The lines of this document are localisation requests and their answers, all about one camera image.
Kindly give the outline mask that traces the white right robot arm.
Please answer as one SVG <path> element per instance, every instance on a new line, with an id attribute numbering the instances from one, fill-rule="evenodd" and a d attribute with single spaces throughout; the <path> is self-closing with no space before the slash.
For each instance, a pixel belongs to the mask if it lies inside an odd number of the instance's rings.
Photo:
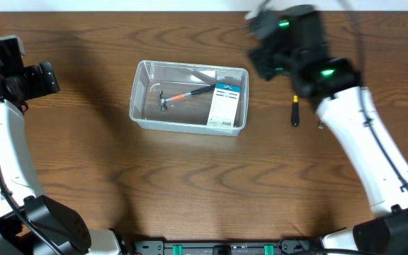
<path id="1" fill-rule="evenodd" d="M 275 12 L 260 4 L 246 15 L 259 46 L 249 52 L 258 75 L 290 78 L 356 170 L 374 218 L 318 237 L 305 254 L 408 254 L 408 163 L 383 124 L 362 69 L 329 53 L 312 5 Z"/>

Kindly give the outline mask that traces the clear plastic container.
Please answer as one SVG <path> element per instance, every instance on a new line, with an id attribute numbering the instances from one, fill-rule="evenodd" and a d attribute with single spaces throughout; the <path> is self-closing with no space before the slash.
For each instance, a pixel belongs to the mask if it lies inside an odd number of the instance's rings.
<path id="1" fill-rule="evenodd" d="M 233 127 L 208 126 L 214 91 L 167 103 L 161 112 L 163 97 L 183 94 L 217 83 L 241 89 Z M 206 135 L 237 136 L 247 123 L 249 73 L 243 68 L 142 60 L 135 72 L 130 97 L 130 118 L 141 128 Z"/>

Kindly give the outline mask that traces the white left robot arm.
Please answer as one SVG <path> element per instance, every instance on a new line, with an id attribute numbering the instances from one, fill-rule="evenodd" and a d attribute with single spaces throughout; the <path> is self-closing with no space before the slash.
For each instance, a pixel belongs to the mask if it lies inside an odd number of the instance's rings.
<path id="1" fill-rule="evenodd" d="M 114 229 L 90 230 L 49 198 L 31 159 L 27 102 L 60 89 L 50 62 L 25 66 L 16 35 L 0 38 L 0 254 L 129 254 Z"/>

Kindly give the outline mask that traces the hammer with black grip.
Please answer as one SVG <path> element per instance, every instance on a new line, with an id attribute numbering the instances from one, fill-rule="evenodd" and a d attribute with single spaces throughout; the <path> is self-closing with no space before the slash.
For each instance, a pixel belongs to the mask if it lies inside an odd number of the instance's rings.
<path id="1" fill-rule="evenodd" d="M 207 92 L 211 92 L 215 90 L 216 85 L 211 85 L 211 86 L 204 86 L 202 88 L 199 89 L 195 89 L 186 93 L 181 93 L 181 94 L 177 94 L 175 96 L 170 96 L 170 97 L 163 97 L 163 91 L 161 90 L 159 92 L 159 96 L 158 96 L 158 104 L 160 106 L 160 110 L 161 112 L 166 112 L 167 111 L 167 103 L 171 102 L 171 101 L 177 101 L 179 99 L 182 98 L 186 98 L 186 97 L 190 97 L 190 96 L 194 96 L 194 95 L 198 95 L 198 94 L 204 94 Z"/>

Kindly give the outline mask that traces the black mounting rail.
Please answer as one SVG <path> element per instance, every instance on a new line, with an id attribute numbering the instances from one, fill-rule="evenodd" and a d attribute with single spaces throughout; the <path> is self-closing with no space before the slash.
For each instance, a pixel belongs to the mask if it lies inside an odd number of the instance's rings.
<path id="1" fill-rule="evenodd" d="M 163 242 L 137 241 L 142 255 L 283 255 L 318 248 L 310 240 L 282 239 L 277 242 Z"/>

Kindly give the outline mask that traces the white teal product box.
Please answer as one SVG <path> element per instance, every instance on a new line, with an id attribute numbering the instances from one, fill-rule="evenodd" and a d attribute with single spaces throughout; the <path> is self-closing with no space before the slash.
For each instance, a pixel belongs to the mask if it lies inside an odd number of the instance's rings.
<path id="1" fill-rule="evenodd" d="M 217 83 L 212 95 L 208 126 L 233 127 L 241 89 L 238 86 Z"/>

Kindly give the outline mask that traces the black yellow screwdriver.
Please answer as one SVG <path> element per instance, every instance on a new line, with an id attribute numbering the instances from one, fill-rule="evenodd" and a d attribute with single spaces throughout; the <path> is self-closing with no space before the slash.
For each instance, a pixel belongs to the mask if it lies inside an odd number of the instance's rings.
<path id="1" fill-rule="evenodd" d="M 293 102 L 292 102 L 292 111 L 291 111 L 291 125 L 293 127 L 298 127 L 300 124 L 300 104 L 298 101 L 298 96 L 294 95 L 293 96 Z"/>

